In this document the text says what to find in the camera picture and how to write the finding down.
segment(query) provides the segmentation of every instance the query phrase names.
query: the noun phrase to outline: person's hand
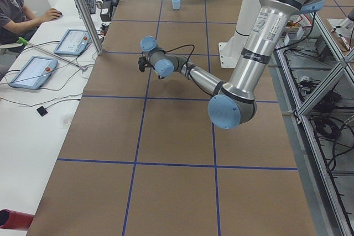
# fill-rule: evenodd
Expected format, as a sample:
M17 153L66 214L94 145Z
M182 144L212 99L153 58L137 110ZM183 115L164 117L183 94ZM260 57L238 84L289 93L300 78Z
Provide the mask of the person's hand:
M52 19L58 19L62 16L61 12L55 8L48 9L43 16L41 16L42 22L49 22Z

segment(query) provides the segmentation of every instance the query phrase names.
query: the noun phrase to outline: person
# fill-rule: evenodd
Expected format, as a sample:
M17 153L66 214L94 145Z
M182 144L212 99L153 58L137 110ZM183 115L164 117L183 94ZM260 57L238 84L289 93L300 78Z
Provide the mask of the person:
M0 0L0 44L15 43L20 36L29 40L41 23L61 16L60 11L50 8L36 17L23 0Z

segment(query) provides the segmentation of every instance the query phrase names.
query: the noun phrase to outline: person's arm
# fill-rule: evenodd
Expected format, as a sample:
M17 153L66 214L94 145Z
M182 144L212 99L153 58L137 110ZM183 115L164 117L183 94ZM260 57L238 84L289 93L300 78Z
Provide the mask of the person's arm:
M58 19L60 16L61 13L59 11L57 11L55 8L51 8L48 11L46 11L43 16L36 17L34 15L34 19L28 20L26 22L15 23L13 20L11 20L3 27L16 35L21 35L41 25L41 23L43 22L48 22L52 19Z
M22 10L26 18L28 18L29 20L36 18L35 14L27 6L23 5Z

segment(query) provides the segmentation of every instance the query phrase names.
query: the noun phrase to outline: blue cup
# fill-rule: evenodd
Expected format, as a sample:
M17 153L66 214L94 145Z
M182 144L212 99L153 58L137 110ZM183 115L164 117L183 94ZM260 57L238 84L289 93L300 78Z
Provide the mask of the blue cup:
M172 0L172 8L176 11L181 6L181 0Z

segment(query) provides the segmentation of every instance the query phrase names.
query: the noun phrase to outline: robotic arm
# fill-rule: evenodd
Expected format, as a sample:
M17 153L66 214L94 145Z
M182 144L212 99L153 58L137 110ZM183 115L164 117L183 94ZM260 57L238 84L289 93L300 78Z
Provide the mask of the robotic arm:
M229 81L223 82L183 56L167 55L156 40L146 36L140 42L143 56L140 70L151 66L161 77L176 71L193 80L212 95L208 113L223 129L245 123L256 113L254 89L274 51L289 18L294 14L315 12L324 0L259 0L261 10Z

